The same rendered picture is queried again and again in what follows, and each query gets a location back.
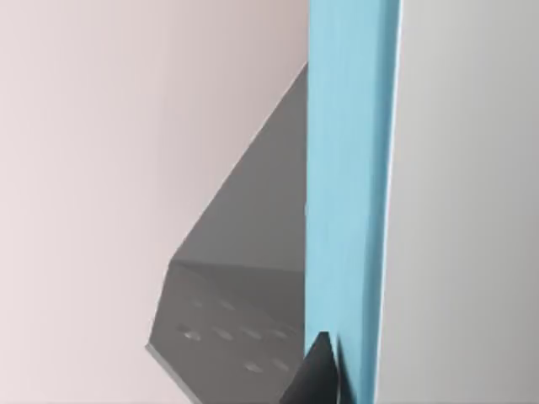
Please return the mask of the light blue drawer front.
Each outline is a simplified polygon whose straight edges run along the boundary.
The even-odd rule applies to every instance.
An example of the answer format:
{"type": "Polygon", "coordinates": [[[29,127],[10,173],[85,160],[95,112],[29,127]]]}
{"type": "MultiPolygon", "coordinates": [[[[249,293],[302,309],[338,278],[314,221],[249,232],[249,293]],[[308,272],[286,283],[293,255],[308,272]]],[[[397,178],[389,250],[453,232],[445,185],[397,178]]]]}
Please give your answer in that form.
{"type": "Polygon", "coordinates": [[[305,341],[375,404],[401,0],[310,0],[305,341]]]}

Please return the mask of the grey pierced drawer inside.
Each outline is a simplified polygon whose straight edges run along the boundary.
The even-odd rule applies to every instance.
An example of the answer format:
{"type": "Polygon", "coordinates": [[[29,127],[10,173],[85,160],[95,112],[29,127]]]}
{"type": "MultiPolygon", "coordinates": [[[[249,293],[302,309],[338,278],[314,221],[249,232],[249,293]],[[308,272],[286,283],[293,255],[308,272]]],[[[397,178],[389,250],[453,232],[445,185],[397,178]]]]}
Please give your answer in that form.
{"type": "Polygon", "coordinates": [[[172,257],[147,344],[188,404],[278,404],[302,362],[307,71],[172,257]]]}

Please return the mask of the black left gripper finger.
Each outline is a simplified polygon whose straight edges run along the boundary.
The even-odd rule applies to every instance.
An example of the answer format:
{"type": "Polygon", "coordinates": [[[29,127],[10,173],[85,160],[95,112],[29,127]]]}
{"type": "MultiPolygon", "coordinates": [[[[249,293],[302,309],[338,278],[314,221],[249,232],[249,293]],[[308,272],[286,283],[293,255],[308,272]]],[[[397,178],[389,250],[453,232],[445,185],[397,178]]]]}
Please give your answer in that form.
{"type": "Polygon", "coordinates": [[[279,404],[337,404],[339,372],[329,333],[320,332],[279,404]]]}

